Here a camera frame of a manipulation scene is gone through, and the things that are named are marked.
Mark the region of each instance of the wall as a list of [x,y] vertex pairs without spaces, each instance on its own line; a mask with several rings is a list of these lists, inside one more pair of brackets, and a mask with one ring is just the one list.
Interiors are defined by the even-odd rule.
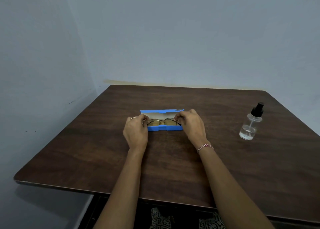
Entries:
[[67,0],[0,0],[0,228],[74,228],[89,195],[14,174],[97,92]]
[[106,79],[262,89],[320,134],[320,0],[68,1],[98,93]]

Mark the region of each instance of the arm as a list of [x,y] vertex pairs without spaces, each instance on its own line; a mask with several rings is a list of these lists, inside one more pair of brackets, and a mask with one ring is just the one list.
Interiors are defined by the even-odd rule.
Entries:
[[145,115],[127,118],[123,135],[129,151],[120,176],[94,229],[132,229],[137,209],[141,162],[148,142]]
[[[205,126],[195,110],[181,111],[175,119],[183,126],[189,140],[196,149],[210,144]],[[199,151],[207,174],[214,201],[228,229],[273,229],[273,225],[240,187],[229,170],[211,147]]]

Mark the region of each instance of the clear plastic bottle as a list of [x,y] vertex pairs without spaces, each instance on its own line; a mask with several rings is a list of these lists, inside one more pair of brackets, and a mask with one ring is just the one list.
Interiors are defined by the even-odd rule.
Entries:
[[251,113],[247,115],[247,119],[243,123],[239,135],[245,140],[252,140],[257,132],[258,123],[262,121],[263,114],[263,102],[258,103],[258,105],[252,109]]

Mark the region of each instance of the person's right arm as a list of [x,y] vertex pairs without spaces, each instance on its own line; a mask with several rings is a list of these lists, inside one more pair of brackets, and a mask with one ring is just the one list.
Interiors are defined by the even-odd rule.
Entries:
[[[192,109],[181,111],[175,119],[183,126],[189,140],[196,149],[210,144],[206,138],[205,126],[197,112]],[[273,229],[273,225],[236,182],[211,147],[199,151],[207,174],[214,201],[224,225],[228,229]]]

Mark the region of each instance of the forearm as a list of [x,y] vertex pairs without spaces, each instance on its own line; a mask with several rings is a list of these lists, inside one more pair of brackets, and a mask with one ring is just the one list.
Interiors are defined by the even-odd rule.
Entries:
[[202,148],[199,155],[226,228],[274,228],[211,147]]
[[121,174],[94,229],[132,229],[139,195],[143,154],[128,152]]

